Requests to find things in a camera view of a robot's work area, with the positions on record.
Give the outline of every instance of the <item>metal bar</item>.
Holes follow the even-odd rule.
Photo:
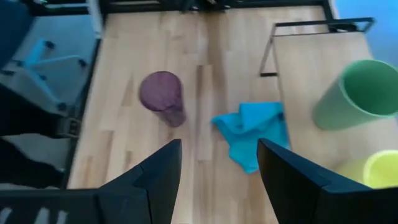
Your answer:
[[[345,30],[345,31],[349,31],[349,32],[359,31],[358,26],[353,22],[345,23],[345,24],[329,25],[329,29],[333,29],[333,30],[335,30],[335,32],[338,32],[339,30]]]
[[[271,51],[272,44],[274,43],[275,31],[276,31],[276,26],[274,25],[274,26],[272,26],[271,34],[269,35],[269,38],[268,38],[268,41],[266,44],[266,49],[264,50],[264,55],[262,56],[262,59],[261,59],[260,70],[259,70],[260,77],[263,77],[262,74],[264,71],[264,67],[266,66],[269,52]]]
[[[153,1],[153,0],[117,0],[113,1],[112,3],[117,3],[117,2],[135,2],[135,1]]]
[[[106,26],[106,18],[109,14],[110,0],[98,0],[99,12],[102,16],[103,26]]]
[[[301,36],[301,35],[320,35],[320,34],[342,34],[347,32],[361,32],[361,31],[346,31],[346,32],[319,32],[312,34],[285,34],[285,35],[275,35],[274,37],[290,37],[290,36]]]
[[[236,1],[231,2],[232,8],[248,7],[289,7],[289,6],[322,6],[324,0],[262,0],[262,1]]]
[[[373,22],[372,17],[354,18],[354,19],[333,19],[329,21],[301,21],[301,22],[278,22],[276,27],[292,27],[292,26],[311,26],[311,25],[338,25],[351,22]]]
[[[46,0],[46,4],[82,4],[86,0]]]
[[[375,23],[375,20],[374,20],[374,18],[372,18],[372,21],[368,22],[368,24],[365,26],[365,28],[362,31],[367,32],[373,26],[374,23]]]
[[[326,20],[329,21],[329,20],[335,19],[333,17],[333,11],[331,10],[329,0],[323,0],[322,8],[323,8],[323,13],[325,14]]]
[[[46,4],[47,10],[59,9],[61,7],[87,7],[87,3],[73,3],[73,4]]]
[[[67,16],[67,15],[87,15],[87,7],[60,7],[60,8],[35,8],[31,9],[32,16]]]
[[[138,5],[116,5],[111,4],[109,13],[124,13],[124,12],[162,12],[162,11],[177,11],[177,8],[167,7],[161,4],[138,4]]]
[[[125,1],[125,2],[112,2],[112,5],[118,6],[136,6],[140,4],[160,4],[160,2],[155,0],[148,0],[148,1]]]
[[[266,72],[260,74],[260,77],[277,77],[277,76],[278,76],[277,72]]]

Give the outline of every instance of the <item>table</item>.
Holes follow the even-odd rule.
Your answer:
[[[362,32],[292,35],[274,39],[279,84],[292,150],[329,169],[383,149],[398,149],[394,118],[342,131],[322,131],[315,103],[347,64],[372,58]]]
[[[324,55],[328,54],[327,49],[332,51],[334,48],[328,47],[329,41],[350,45],[352,40],[318,40],[321,35],[278,37],[275,47],[279,77],[261,78],[258,75],[266,40],[274,23],[324,19],[320,7],[307,6],[232,9],[224,14],[145,12],[109,15],[68,188],[99,187],[171,139],[180,138],[182,176],[173,224],[277,223],[259,174],[245,174],[228,157],[228,144],[209,121],[215,115],[236,112],[242,101],[280,101],[282,95],[293,151],[327,167],[362,156],[351,151],[341,156],[332,146],[341,144],[339,150],[343,152],[343,143],[333,143],[332,138],[323,137],[331,133],[322,134],[314,129],[309,118],[301,121],[302,117],[295,117],[295,110],[306,116],[310,105],[304,104],[301,108],[295,104],[297,98],[294,97],[300,96],[305,103],[310,93],[305,87],[311,83],[306,78],[300,80],[299,76],[316,73],[315,69],[320,70],[320,66],[329,61],[338,65],[345,57],[352,60],[355,52],[357,57],[370,57],[363,37],[349,48],[352,52],[340,52],[339,57],[332,58]],[[326,30],[326,26],[317,28],[317,32]],[[287,29],[284,34],[303,31],[308,29]],[[322,58],[314,60],[322,64],[312,65],[308,57],[302,55],[302,50],[309,55],[321,52]],[[270,58],[265,67],[267,72],[275,71],[272,60]],[[296,69],[306,64],[309,70]],[[159,70],[178,75],[184,86],[187,121],[177,129],[164,125],[138,101],[141,80]],[[340,71],[338,68],[328,70],[326,79]],[[316,98],[324,91],[321,86],[326,88],[328,83],[317,84],[314,86],[319,90],[313,92]],[[299,133],[302,123],[307,125],[304,136],[301,134],[305,133]],[[338,140],[343,141],[345,136],[340,135]],[[345,146],[354,144],[351,141],[347,139]],[[318,150],[324,143],[334,150]],[[395,146],[387,142],[381,144],[380,149]],[[329,154],[335,158],[324,158]]]

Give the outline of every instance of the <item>floor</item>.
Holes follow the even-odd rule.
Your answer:
[[[320,7],[110,15],[69,188],[99,187],[180,138],[172,223],[277,223],[259,174],[245,174],[228,157],[210,119],[236,112],[240,102],[279,101],[277,78],[258,77],[272,24],[322,19]],[[179,128],[168,128],[137,100],[141,80],[159,70],[183,83],[187,120]]]
[[[366,34],[374,58],[398,67],[398,2],[384,0],[334,0],[339,16],[374,17],[375,25]]]
[[[95,37],[89,16],[37,17],[13,58],[19,60],[26,58],[39,38],[51,40],[56,45],[47,58],[77,54],[86,61],[91,61]],[[88,69],[79,74],[61,75],[57,67],[49,68],[53,71],[47,77],[49,87],[60,99],[74,104],[78,98],[76,86],[86,81]],[[12,88],[43,109],[57,113],[55,104],[37,88],[30,78],[20,74],[13,77],[0,76],[0,83]],[[6,136],[5,138],[17,145],[29,158],[46,162],[58,169],[65,168],[69,139],[50,139],[38,134]],[[0,184],[0,189],[29,189],[29,187]]]

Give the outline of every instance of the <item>blue cloth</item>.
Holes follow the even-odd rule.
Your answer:
[[[258,170],[257,141],[266,138],[289,148],[282,103],[241,103],[238,113],[212,119],[229,144],[229,157],[245,173]]]

